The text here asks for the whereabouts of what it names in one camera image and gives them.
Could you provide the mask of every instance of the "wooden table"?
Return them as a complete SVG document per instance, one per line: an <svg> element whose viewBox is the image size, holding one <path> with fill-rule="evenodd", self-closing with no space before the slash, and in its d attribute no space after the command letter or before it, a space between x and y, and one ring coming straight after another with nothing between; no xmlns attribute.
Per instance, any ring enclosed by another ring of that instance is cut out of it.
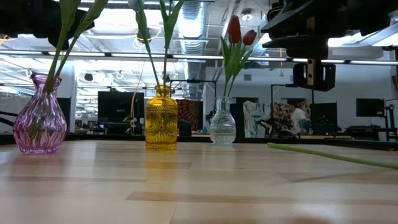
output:
<svg viewBox="0 0 398 224"><path fill-rule="evenodd" d="M396 152L305 146L397 162ZM398 172L269 149L69 141L52 155L0 146L1 224L398 223Z"/></svg>

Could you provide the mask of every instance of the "ceiling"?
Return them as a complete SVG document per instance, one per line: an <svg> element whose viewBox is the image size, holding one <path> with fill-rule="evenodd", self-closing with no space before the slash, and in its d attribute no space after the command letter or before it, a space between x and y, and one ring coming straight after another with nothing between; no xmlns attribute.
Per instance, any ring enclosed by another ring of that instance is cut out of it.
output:
<svg viewBox="0 0 398 224"><path fill-rule="evenodd" d="M239 15L241 18L243 9L250 9L252 19L250 21L241 21L241 32L245 34L248 30L254 29L259 30L260 24L264 24L262 18L264 14L270 9L270 1L258 1L258 0L245 0L245 1L232 1L232 0L215 0L214 2L207 1L203 2L206 7L205 13L205 31L199 41L205 43L204 50L201 52L203 55L219 55L220 54L220 36L225 31L226 22L232 13ZM162 32L162 18L160 11L158 10L146 10L146 16L148 18L148 26L150 28L150 35L153 38L150 46L152 53L164 54L164 35ZM182 32L193 32L190 29L189 24L184 26L184 21L179 19L178 25L174 30L173 39L170 45L170 54L183 54L181 44L184 39L180 34ZM105 9L101 16L95 20L95 28L86 31L78 39L76 45L73 48L74 52L123 52L123 53L146 53L146 49L141 44L137 37L137 24L135 22L135 12L132 9ZM347 44L353 44L358 47L358 40L360 36L351 36L341 39L340 41L334 41L331 45L347 47ZM47 39L36 39L33 35L20 35L17 39L11 39L4 41L0 46L0 50L33 50L43 52L53 52L55 48L52 47ZM367 49L368 54L363 52L358 53L341 53L335 49L334 57L350 58L367 58L377 59L382 57L382 50L380 48L373 47L371 50ZM268 56L280 57L279 49L267 49ZM31 84L29 75L31 71L35 72L48 72L52 60L48 57L11 57L9 55L0 54L0 83L7 84ZM98 60L97 58L87 59L76 59L71 60L76 69L79 70L79 91L78 96L84 98L84 96L90 96L95 98L97 88L86 88L85 86L148 86L152 87L156 84L153 76L152 67L148 60L143 59L131 59L131 60ZM206 69L205 78L211 80L214 78L215 64L214 61L199 60L198 63L205 63L207 67L213 69ZM187 79L187 71L185 70L186 60L170 60L167 64L167 74L171 79L185 80ZM255 78L255 85L265 85L274 83L277 79L278 82L291 82L290 71L286 71L284 77L280 76L280 63L273 63L274 67L269 66L266 70L249 69L243 71L243 73L252 74ZM163 64L161 60L155 63L155 67L158 71L158 75L163 72ZM93 75L93 81L89 82L85 80L85 75L90 73ZM178 82L173 84L177 87L175 97L183 97L184 92L179 90ZM243 82L243 79L237 79L236 85L247 85ZM132 91L132 88L124 89L123 91Z"/></svg>

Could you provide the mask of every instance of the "tulip bud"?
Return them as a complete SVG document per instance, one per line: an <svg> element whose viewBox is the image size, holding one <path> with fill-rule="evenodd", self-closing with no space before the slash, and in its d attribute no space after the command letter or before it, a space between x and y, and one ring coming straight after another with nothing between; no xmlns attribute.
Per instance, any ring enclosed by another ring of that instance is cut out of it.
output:
<svg viewBox="0 0 398 224"><path fill-rule="evenodd" d="M238 16L231 16L228 24L228 34L228 40L231 39L231 43L237 44L241 40L241 25Z"/></svg>
<svg viewBox="0 0 398 224"><path fill-rule="evenodd" d="M257 32L254 30L249 30L243 37L244 45L252 45L254 40L256 39Z"/></svg>

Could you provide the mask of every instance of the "ductwork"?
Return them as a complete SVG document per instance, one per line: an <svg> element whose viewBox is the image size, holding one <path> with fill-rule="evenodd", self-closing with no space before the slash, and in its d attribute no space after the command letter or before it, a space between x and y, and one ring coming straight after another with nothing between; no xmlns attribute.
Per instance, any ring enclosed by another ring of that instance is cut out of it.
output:
<svg viewBox="0 0 398 224"><path fill-rule="evenodd" d="M203 2L184 2L178 20L179 37L196 40L180 42L183 54L202 55L205 43L197 40L205 32L206 4ZM185 62L185 78L187 80L204 80L206 77L206 63ZM201 101L203 83L182 83L184 97L188 100Z"/></svg>

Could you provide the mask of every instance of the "pink glass vase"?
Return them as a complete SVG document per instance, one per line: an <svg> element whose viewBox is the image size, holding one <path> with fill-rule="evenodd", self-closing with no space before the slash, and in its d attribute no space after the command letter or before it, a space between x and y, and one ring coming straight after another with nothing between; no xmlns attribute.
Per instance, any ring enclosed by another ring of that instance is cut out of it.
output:
<svg viewBox="0 0 398 224"><path fill-rule="evenodd" d="M46 75L31 76L36 91L14 123L14 139L24 154L46 154L57 151L67 135L67 122L57 101L62 81L57 78L52 92L43 91Z"/></svg>

